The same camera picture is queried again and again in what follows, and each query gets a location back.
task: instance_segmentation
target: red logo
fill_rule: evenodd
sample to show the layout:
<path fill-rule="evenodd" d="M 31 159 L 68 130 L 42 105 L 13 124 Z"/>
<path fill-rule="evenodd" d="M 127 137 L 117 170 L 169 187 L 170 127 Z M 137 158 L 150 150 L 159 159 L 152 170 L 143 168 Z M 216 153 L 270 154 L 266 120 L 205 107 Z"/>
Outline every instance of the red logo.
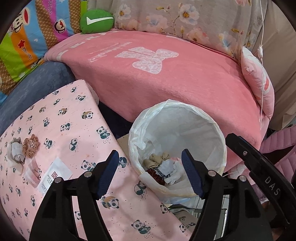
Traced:
<path fill-rule="evenodd" d="M 57 173 L 53 172 L 52 177 L 55 179 L 57 177 Z"/>
<path fill-rule="evenodd" d="M 18 44 L 19 48 L 22 48 L 25 46 L 25 41 L 21 40 L 20 43 Z"/>

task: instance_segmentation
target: white cloth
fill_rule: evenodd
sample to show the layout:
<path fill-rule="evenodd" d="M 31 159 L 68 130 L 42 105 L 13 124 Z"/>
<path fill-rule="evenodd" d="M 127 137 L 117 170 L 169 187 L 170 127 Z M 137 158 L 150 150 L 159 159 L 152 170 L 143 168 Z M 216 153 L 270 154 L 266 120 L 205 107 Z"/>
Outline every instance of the white cloth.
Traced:
<path fill-rule="evenodd" d="M 165 160 L 158 166 L 158 171 L 163 175 L 167 176 L 174 171 L 174 162 L 173 160 Z"/>
<path fill-rule="evenodd" d="M 175 161 L 173 166 L 174 166 L 174 171 L 171 173 L 171 176 L 164 179 L 165 183 L 168 183 L 169 185 L 173 185 L 185 173 L 185 169 L 183 165 L 180 163 L 180 161 Z"/>
<path fill-rule="evenodd" d="M 14 157 L 13 157 L 13 154 L 12 154 L 12 144 L 9 143 L 8 145 L 9 145 L 9 146 L 8 146 L 8 148 L 7 148 L 7 154 L 6 154 L 6 156 L 5 156 L 6 159 L 7 159 L 7 162 L 8 162 L 8 166 L 11 167 L 11 168 L 15 168 L 16 171 L 19 172 L 19 175 L 21 175 L 21 174 L 22 174 L 22 171 L 23 171 L 23 165 L 20 164 L 20 163 L 18 163 L 18 162 L 16 162 L 16 161 L 14 160 Z"/>
<path fill-rule="evenodd" d="M 11 144 L 11 154 L 16 162 L 22 163 L 25 159 L 25 155 L 22 152 L 22 144 L 18 142 Z"/>

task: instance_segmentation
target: pink panda-print fabric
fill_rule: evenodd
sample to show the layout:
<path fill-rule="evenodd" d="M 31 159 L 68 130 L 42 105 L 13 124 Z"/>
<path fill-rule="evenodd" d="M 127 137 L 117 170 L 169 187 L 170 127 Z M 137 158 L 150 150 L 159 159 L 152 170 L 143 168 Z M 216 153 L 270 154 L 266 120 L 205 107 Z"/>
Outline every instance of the pink panda-print fabric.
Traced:
<path fill-rule="evenodd" d="M 98 96 L 84 81 L 77 80 L 41 99 L 22 113 L 0 137 L 0 197 L 14 226 L 29 240 L 42 194 L 8 167 L 5 155 L 13 138 L 35 134 L 40 147 L 35 155 L 41 176 L 56 157 L 78 178 L 105 161 L 112 150 L 120 156 L 118 169 L 107 194 L 97 201 L 113 240 L 188 240 L 191 233 L 168 211 L 127 160 L 98 109 Z M 78 234 L 86 239 L 77 198 L 73 215 Z"/>

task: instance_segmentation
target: pink blanket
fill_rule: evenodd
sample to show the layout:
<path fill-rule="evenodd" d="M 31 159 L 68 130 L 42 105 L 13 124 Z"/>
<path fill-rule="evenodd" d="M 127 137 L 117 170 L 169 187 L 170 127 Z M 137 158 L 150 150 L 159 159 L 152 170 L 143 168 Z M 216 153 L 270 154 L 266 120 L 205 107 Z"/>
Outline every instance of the pink blanket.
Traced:
<path fill-rule="evenodd" d="M 66 63 L 100 100 L 128 121 L 167 99 L 208 113 L 223 134 L 234 132 L 259 149 L 268 126 L 230 57 L 185 40 L 145 32 L 76 34 L 51 48 L 46 61 Z M 241 161 L 228 151 L 226 171 Z"/>

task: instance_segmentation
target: plastic packet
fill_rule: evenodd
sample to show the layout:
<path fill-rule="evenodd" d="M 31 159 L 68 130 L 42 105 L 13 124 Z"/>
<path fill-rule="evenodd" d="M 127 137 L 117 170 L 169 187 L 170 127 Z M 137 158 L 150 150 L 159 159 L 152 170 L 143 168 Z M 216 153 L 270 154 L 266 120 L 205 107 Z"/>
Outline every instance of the plastic packet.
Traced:
<path fill-rule="evenodd" d="M 57 157 L 41 178 L 38 191 L 45 194 L 56 177 L 62 177 L 64 180 L 68 180 L 72 174 L 71 170 Z"/>

